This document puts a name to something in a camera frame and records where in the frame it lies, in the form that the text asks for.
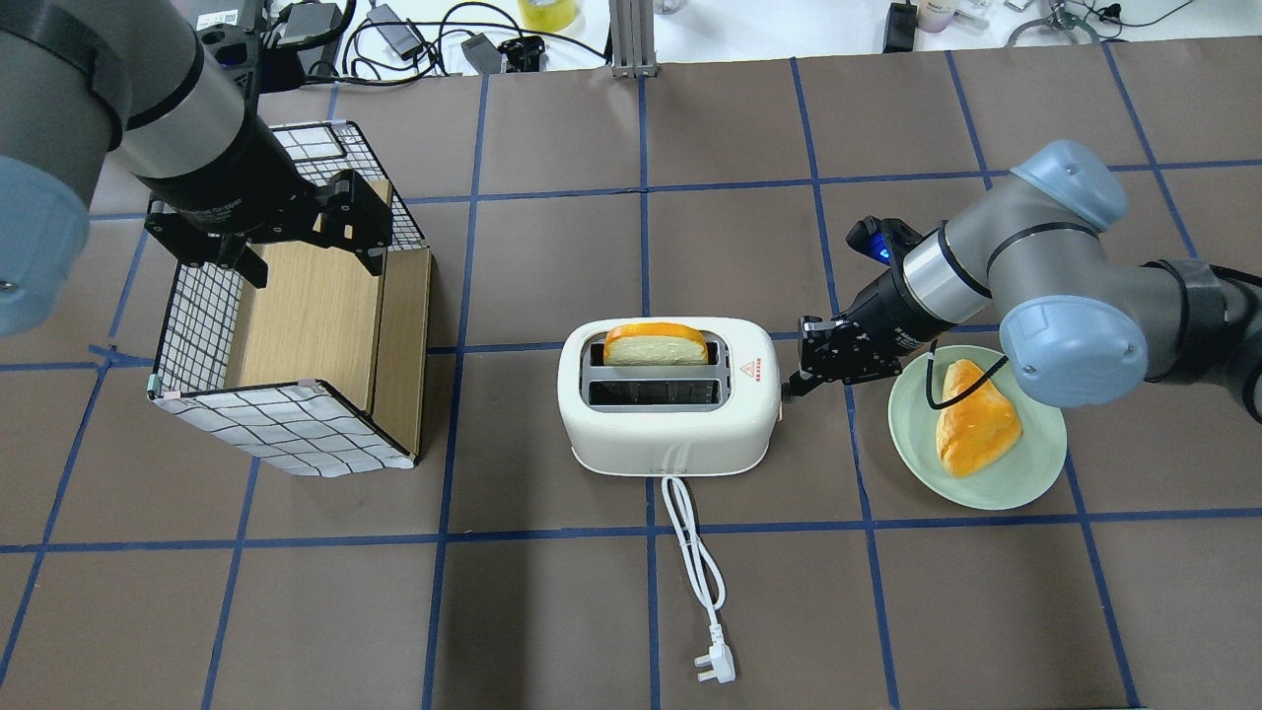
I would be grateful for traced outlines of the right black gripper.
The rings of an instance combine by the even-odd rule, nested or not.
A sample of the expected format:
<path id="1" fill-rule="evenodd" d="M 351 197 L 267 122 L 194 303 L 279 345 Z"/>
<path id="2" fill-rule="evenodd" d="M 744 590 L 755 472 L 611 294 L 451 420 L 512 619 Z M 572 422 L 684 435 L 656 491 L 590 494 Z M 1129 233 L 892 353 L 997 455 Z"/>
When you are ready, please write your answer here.
<path id="1" fill-rule="evenodd" d="M 904 356 L 941 335 L 941 318 L 912 296 L 904 274 L 904 259 L 924 240 L 902 219 L 856 222 L 848 246 L 886 270 L 833 318 L 801 317 L 799 370 L 782 383 L 781 399 L 803 399 L 820 383 L 893 378 L 902 372 Z"/>

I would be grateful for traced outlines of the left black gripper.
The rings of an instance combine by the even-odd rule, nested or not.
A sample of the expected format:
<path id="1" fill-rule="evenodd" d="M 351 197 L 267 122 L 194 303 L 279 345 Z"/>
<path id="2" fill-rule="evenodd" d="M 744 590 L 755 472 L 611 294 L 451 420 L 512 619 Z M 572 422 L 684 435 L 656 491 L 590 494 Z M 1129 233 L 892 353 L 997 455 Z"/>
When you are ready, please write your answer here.
<path id="1" fill-rule="evenodd" d="M 382 275 L 392 214 L 365 177 L 343 168 L 310 182 L 271 137 L 249 137 L 184 177 L 146 177 L 145 230 L 188 269 L 233 270 L 265 288 L 269 266 L 252 246 L 299 242 L 353 253 Z"/>

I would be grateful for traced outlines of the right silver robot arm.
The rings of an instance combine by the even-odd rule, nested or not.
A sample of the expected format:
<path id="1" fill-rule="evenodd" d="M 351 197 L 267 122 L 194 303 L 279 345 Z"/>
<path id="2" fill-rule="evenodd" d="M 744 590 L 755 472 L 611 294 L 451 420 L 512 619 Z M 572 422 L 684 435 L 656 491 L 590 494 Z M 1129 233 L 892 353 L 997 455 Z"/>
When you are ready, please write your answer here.
<path id="1" fill-rule="evenodd" d="M 1200 259 L 1112 262 L 1100 235 L 1127 208 L 1090 149 L 1058 140 L 928 233 L 859 219 L 848 246 L 883 274 L 835 317 L 801 318 L 782 399 L 892 378 L 993 306 L 1016 383 L 1050 407 L 1109 404 L 1143 382 L 1217 383 L 1259 417 L 1259 277 Z"/>

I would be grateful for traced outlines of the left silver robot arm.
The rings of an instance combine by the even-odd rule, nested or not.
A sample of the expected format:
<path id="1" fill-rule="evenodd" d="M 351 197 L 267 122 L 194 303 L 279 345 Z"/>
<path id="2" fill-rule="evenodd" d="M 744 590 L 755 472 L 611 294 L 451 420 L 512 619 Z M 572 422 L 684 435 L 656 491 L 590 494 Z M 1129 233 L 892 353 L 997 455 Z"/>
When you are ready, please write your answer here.
<path id="1" fill-rule="evenodd" d="M 260 16 L 196 29 L 168 1 L 5 1 L 1 108 L 1 328 L 49 319 L 90 236 L 109 153 L 146 185 L 146 230 L 186 266 L 265 288 L 252 246 L 356 253 L 375 277 L 390 206 L 356 172 L 316 185 L 257 117 L 257 95 L 304 84 L 298 40 Z"/>

